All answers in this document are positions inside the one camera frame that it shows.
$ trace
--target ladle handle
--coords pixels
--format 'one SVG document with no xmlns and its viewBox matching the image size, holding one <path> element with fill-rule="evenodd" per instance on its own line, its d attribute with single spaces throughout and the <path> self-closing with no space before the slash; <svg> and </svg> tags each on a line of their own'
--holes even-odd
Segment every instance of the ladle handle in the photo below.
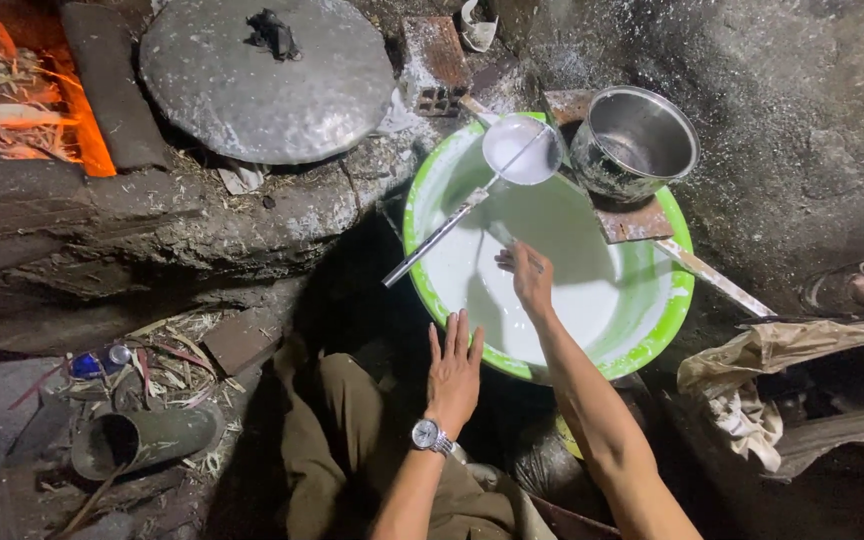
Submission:
<svg viewBox="0 0 864 540">
<path fill-rule="evenodd" d="M 426 256 L 426 254 L 435 247 L 436 244 L 439 243 L 439 240 L 442 240 L 452 229 L 455 229 L 455 226 L 462 221 L 462 218 L 469 215 L 470 212 L 477 206 L 479 203 L 486 200 L 486 197 L 489 196 L 489 192 L 482 189 L 481 187 L 475 188 L 472 191 L 472 194 L 462 202 L 452 215 L 445 218 L 445 222 L 438 226 L 429 237 L 425 239 L 421 244 L 418 244 L 418 247 L 415 248 L 415 251 L 409 253 L 408 256 L 405 257 L 404 260 L 398 266 L 392 270 L 388 276 L 382 279 L 382 285 L 385 286 L 385 289 L 390 289 L 393 285 L 396 284 L 399 280 L 402 279 L 406 273 L 408 273 L 409 269 L 412 268 L 419 260 Z"/>
</svg>

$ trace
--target man's right hand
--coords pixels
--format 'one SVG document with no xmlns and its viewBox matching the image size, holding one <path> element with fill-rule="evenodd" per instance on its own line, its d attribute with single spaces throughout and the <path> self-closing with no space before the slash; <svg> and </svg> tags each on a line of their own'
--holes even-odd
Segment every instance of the man's right hand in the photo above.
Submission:
<svg viewBox="0 0 864 540">
<path fill-rule="evenodd" d="M 512 282 L 532 322 L 552 313 L 552 262 L 532 246 L 516 241 L 495 257 L 499 268 L 515 275 Z"/>
</svg>

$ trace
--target white batter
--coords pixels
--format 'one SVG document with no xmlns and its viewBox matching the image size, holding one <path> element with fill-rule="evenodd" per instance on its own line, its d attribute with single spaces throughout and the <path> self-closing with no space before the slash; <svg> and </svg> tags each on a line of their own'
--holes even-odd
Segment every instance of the white batter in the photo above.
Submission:
<svg viewBox="0 0 864 540">
<path fill-rule="evenodd" d="M 456 185 L 465 198 L 474 185 Z M 426 235 L 454 208 L 440 208 Z M 501 244 L 487 232 L 489 220 L 501 220 L 509 232 L 555 265 L 552 304 L 582 348 L 609 325 L 619 299 L 621 259 L 607 246 L 585 197 L 561 178 L 537 185 L 499 180 L 490 196 L 441 240 L 421 262 L 439 299 L 450 312 L 468 309 L 472 325 L 482 325 L 486 343 L 509 357 L 545 365 L 539 337 L 513 289 L 512 274 L 494 259 Z"/>
</svg>

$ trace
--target fire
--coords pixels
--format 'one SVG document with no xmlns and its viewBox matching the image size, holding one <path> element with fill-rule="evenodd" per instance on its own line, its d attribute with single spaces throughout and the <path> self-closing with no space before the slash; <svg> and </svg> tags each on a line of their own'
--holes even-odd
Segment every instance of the fire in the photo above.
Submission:
<svg viewBox="0 0 864 540">
<path fill-rule="evenodd" d="M 0 159 L 64 160 L 89 176 L 115 166 L 67 50 L 18 48 L 0 22 Z"/>
</svg>

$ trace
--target stainless steel pot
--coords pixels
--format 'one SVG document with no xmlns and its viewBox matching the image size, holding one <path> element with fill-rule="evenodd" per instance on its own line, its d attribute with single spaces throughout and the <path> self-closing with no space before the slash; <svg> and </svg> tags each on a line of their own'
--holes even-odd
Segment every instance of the stainless steel pot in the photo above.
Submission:
<svg viewBox="0 0 864 540">
<path fill-rule="evenodd" d="M 569 148 L 590 191 L 622 203 L 651 197 L 699 163 L 699 136 L 678 106 L 649 90 L 599 91 Z"/>
</svg>

